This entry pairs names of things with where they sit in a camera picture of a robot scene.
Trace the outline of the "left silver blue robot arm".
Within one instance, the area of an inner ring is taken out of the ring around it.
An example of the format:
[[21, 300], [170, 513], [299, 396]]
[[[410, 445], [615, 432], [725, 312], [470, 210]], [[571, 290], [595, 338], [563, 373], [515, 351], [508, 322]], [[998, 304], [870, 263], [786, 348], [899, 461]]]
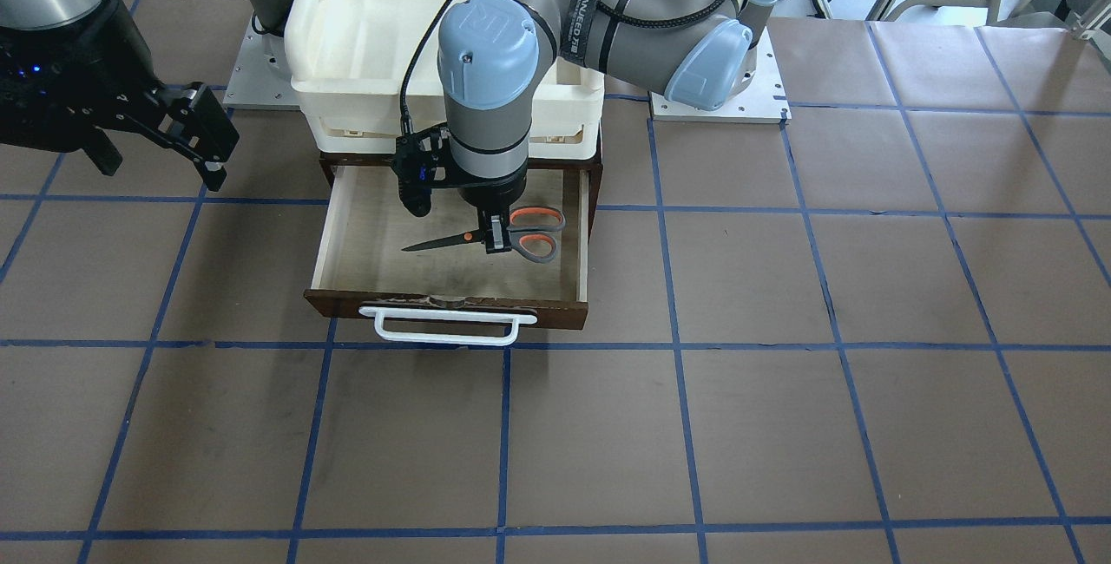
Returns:
[[671, 102], [714, 112], [741, 92], [778, 0], [444, 0], [428, 36], [447, 120], [417, 132], [399, 93], [392, 170], [402, 204], [426, 216], [431, 193], [459, 189], [477, 228], [419, 251], [484, 244], [547, 263], [565, 223], [552, 207], [518, 207], [526, 189], [533, 95], [556, 59], [612, 75]]

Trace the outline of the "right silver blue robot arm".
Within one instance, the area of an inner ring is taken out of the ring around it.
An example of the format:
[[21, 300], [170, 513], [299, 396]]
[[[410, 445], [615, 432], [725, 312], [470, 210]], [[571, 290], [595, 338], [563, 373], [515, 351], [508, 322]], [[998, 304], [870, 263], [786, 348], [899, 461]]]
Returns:
[[122, 0], [1, 0], [1, 140], [73, 153], [103, 175], [122, 154], [108, 130], [142, 134], [226, 183], [239, 135], [210, 85], [174, 89]]

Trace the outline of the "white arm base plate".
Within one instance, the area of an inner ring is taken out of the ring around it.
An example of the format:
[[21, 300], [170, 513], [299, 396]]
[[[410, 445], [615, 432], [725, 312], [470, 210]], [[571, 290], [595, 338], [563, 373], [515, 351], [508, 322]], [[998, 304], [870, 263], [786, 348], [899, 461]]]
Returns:
[[227, 78], [226, 105], [296, 112], [299, 102], [291, 79], [283, 38], [263, 34], [251, 18], [233, 73]]
[[725, 21], [707, 33], [677, 68], [664, 94], [651, 94], [652, 115], [663, 121], [785, 122], [791, 110], [765, 30]]

